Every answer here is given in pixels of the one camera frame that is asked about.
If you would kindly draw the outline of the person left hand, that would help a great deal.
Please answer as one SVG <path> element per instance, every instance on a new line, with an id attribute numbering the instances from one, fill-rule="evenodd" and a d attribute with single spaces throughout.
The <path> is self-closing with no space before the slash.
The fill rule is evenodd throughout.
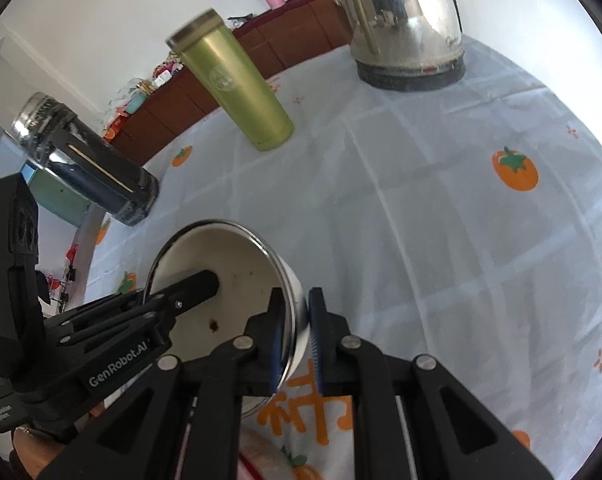
<path id="1" fill-rule="evenodd" d="M 64 450 L 64 445 L 29 426 L 20 426 L 12 436 L 13 448 L 25 471 L 37 479 Z"/>

